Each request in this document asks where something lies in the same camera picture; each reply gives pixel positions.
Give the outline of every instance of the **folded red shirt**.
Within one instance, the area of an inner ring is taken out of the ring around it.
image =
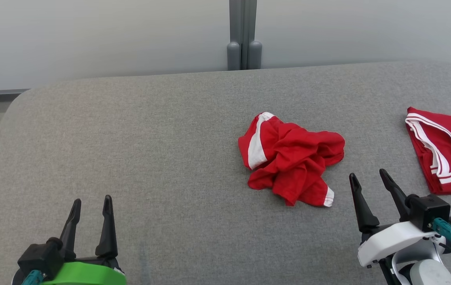
[[[408,108],[408,133],[431,193],[451,194],[451,116]]]
[[[243,163],[254,170],[248,180],[253,189],[271,188],[294,206],[333,204],[334,192],[322,180],[326,166],[343,159],[345,140],[335,132],[309,132],[284,123],[269,112],[257,115],[238,139]]]

